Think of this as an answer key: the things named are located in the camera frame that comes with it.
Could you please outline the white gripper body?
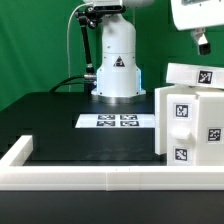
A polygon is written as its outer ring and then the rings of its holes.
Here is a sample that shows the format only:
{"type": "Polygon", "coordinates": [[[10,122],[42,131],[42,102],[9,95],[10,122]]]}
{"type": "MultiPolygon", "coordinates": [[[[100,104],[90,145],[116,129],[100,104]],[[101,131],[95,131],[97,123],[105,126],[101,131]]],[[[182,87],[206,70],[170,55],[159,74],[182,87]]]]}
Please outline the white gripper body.
{"type": "Polygon", "coordinates": [[[171,0],[178,30],[224,25],[224,0],[171,0]]]}

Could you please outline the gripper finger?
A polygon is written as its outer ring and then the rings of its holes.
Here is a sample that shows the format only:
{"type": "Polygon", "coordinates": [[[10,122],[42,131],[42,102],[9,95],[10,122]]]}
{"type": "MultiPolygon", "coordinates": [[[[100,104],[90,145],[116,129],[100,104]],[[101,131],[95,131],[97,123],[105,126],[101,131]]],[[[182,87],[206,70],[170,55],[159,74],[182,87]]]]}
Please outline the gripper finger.
{"type": "Polygon", "coordinates": [[[211,53],[211,44],[208,42],[205,33],[205,28],[197,28],[191,31],[191,36],[196,43],[199,55],[208,55],[211,53]]]}

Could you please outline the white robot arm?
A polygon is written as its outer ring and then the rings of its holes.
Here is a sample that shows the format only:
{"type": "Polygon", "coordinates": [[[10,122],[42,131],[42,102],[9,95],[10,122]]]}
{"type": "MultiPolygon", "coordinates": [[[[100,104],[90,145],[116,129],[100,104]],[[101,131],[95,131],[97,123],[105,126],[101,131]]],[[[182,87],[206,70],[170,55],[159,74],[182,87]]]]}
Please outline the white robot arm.
{"type": "MultiPolygon", "coordinates": [[[[83,0],[89,25],[102,25],[102,64],[96,72],[92,96],[101,102],[129,103],[145,96],[141,70],[136,65],[136,29],[124,19],[128,8],[151,6],[156,0],[83,0]]],[[[207,27],[224,25],[224,0],[171,0],[174,24],[189,30],[198,53],[207,55],[211,44],[207,27]]]]}

